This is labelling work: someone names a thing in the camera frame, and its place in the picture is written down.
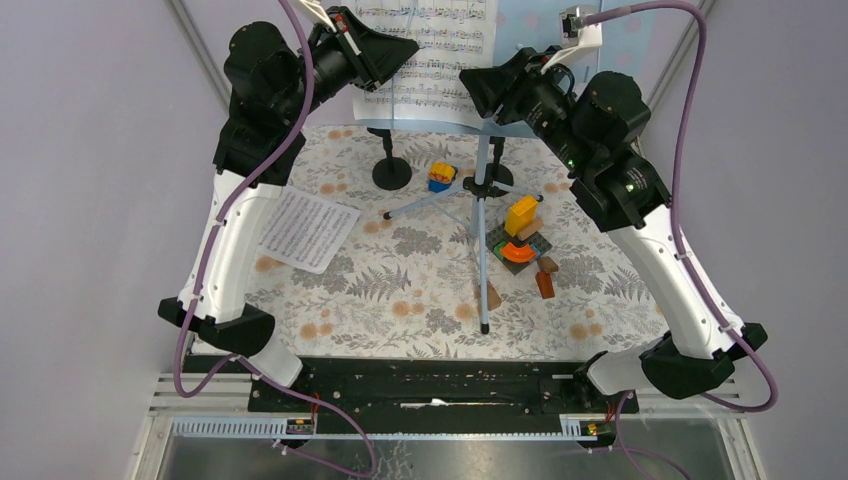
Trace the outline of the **light blue music stand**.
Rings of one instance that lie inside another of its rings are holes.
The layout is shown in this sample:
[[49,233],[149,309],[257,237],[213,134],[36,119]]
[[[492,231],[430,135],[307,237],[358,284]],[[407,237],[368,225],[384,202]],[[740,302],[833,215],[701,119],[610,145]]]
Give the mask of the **light blue music stand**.
[[[635,81],[624,74],[603,71],[591,78],[585,90],[576,96],[575,106],[564,116],[554,118],[541,108],[541,122],[526,124],[565,165],[573,181],[572,193],[578,205],[603,232],[625,227],[640,229],[646,217],[666,205],[670,195],[655,169],[632,149],[632,141],[643,130],[650,112],[643,103]],[[501,136],[499,130],[474,129],[488,148],[487,162],[493,160],[493,146],[487,137]],[[433,201],[465,191],[463,179],[447,190],[434,193]],[[490,198],[472,197],[469,233],[486,256],[485,207]]]

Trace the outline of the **yellow toy block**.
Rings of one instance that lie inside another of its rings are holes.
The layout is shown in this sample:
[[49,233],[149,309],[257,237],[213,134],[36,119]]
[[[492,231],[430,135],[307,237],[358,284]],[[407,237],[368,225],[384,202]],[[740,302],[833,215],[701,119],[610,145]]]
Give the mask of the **yellow toy block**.
[[537,206],[538,200],[532,195],[526,195],[515,202],[507,211],[504,222],[505,232],[510,236],[517,236],[535,220]]

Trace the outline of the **sheet music page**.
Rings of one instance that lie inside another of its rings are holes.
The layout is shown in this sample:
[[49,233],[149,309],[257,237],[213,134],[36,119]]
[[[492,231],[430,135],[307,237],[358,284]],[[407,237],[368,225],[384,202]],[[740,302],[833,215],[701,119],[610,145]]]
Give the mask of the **sheet music page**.
[[260,237],[258,252],[296,269],[321,274],[360,214],[356,208],[286,186]]
[[497,0],[343,4],[376,32],[411,39],[419,46],[387,85],[353,96],[357,120],[427,120],[482,127],[483,119],[459,73],[493,64]]

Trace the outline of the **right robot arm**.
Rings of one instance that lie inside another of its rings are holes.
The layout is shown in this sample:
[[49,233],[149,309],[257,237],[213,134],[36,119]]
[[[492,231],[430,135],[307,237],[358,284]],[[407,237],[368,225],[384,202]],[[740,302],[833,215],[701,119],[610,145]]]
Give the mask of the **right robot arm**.
[[636,81],[595,74],[580,94],[562,89],[563,66],[531,48],[506,63],[461,71],[478,114],[523,122],[569,172],[578,206],[627,256],[660,306],[660,338],[595,355],[578,370],[575,402],[597,412],[613,394],[653,387],[674,399],[704,395],[729,379],[737,360],[767,338],[742,321],[709,282],[685,238],[672,228],[672,199],[653,165],[633,148],[650,119]]

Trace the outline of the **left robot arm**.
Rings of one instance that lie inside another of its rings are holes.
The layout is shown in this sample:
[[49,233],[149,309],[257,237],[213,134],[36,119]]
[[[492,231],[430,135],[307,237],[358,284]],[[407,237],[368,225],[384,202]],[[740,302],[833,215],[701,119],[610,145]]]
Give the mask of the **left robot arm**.
[[297,27],[292,49],[277,27],[256,21],[232,36],[224,62],[229,113],[214,156],[213,198],[194,266],[180,293],[163,299],[160,318],[182,333],[246,361],[273,382],[288,411],[309,401],[301,360],[276,337],[273,315],[245,299],[250,263],[275,203],[303,148],[306,118],[347,86],[387,84],[419,49],[380,33],[344,6],[322,7],[310,31]]

